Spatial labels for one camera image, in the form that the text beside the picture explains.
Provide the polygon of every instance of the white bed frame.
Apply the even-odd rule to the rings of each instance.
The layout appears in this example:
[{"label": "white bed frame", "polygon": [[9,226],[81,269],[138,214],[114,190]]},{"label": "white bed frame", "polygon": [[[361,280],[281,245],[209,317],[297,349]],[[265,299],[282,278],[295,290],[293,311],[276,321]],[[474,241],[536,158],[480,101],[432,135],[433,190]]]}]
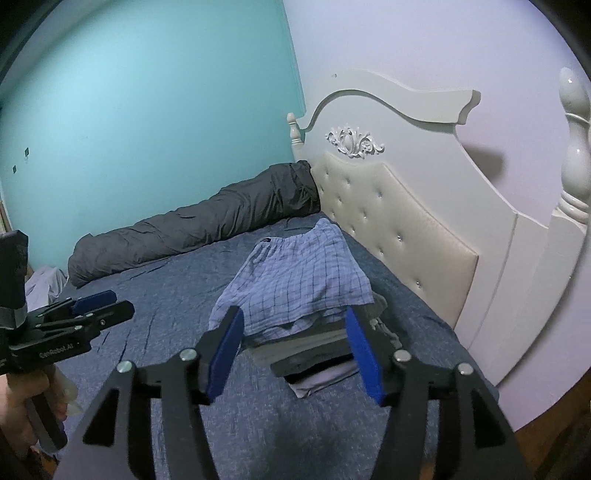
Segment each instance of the white bed frame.
[{"label": "white bed frame", "polygon": [[290,113],[287,121],[295,159],[312,166],[322,211],[449,323],[498,384],[550,318],[583,246],[591,194],[586,91],[562,69],[570,142],[548,226],[515,210],[458,141],[456,125],[479,92],[419,92],[351,70],[326,79],[311,99],[304,117]]}]

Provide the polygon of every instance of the folded gray shirt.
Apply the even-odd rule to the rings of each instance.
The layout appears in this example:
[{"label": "folded gray shirt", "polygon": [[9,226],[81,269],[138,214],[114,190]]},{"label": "folded gray shirt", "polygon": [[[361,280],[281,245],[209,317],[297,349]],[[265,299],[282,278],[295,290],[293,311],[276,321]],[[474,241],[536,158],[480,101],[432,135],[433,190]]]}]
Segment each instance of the folded gray shirt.
[{"label": "folded gray shirt", "polygon": [[[379,317],[388,306],[384,297],[376,292],[372,292],[372,295],[374,297],[373,303],[361,305],[361,309],[368,319]],[[298,353],[346,338],[345,320],[342,319],[326,325],[313,325],[296,335],[267,342],[264,345],[247,351],[251,354],[255,365],[258,367],[268,367],[271,364]]]}]

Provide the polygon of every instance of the wall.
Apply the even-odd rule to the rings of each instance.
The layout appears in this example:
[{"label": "wall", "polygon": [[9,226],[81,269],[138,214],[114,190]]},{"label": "wall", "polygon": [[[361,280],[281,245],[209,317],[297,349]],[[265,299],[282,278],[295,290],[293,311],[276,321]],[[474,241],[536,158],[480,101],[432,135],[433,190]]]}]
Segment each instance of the wall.
[{"label": "wall", "polygon": [[[346,68],[417,89],[474,88],[482,101],[458,136],[519,210],[547,223],[561,192],[568,127],[558,73],[584,75],[562,37],[527,0],[285,0],[304,95]],[[591,365],[589,246],[548,327],[501,384],[514,428],[554,404]]]},{"label": "wall", "polygon": [[65,268],[87,233],[291,161],[293,109],[301,87],[279,0],[108,3],[2,102],[2,197],[33,267]]}]

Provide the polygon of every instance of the white cloth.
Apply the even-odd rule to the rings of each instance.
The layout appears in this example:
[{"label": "white cloth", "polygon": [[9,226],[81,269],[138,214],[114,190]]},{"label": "white cloth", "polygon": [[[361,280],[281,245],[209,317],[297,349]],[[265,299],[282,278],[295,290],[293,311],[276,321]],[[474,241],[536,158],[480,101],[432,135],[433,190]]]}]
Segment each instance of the white cloth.
[{"label": "white cloth", "polygon": [[54,267],[41,267],[25,284],[28,311],[40,309],[55,302],[66,285],[67,278]]},{"label": "white cloth", "polygon": [[327,368],[294,384],[288,384],[298,398],[306,398],[323,388],[344,380],[359,371],[357,362],[349,360],[340,365]]}]

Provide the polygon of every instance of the blue bedsheet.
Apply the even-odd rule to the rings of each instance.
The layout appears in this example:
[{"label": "blue bedsheet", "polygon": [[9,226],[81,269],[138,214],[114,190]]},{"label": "blue bedsheet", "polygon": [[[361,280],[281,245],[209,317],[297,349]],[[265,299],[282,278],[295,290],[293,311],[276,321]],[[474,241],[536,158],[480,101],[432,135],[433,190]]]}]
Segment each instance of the blue bedsheet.
[{"label": "blue bedsheet", "polygon": [[[304,233],[323,217],[316,214],[281,220],[193,252],[100,278],[77,291],[66,286],[62,297],[113,289],[119,299],[133,302],[136,308],[132,320],[95,339],[91,352],[60,363],[62,371],[79,386],[81,405],[89,405],[120,360],[149,365],[193,346],[207,330],[217,298],[257,241],[265,236]],[[382,320],[399,334],[409,351],[426,363],[443,367],[474,363],[447,324],[384,264],[349,235],[345,238],[372,289],[388,302]],[[437,435],[437,409],[435,402],[431,403],[426,442],[429,456],[434,453]],[[152,416],[157,478],[167,479],[157,402]],[[343,480],[369,478],[388,409],[377,407],[365,394],[359,375],[305,400],[297,399],[282,379],[269,369],[256,367],[242,353],[236,358],[224,394],[211,407],[203,407],[202,416],[223,480]],[[68,419],[66,430],[72,432],[78,420]]]}]

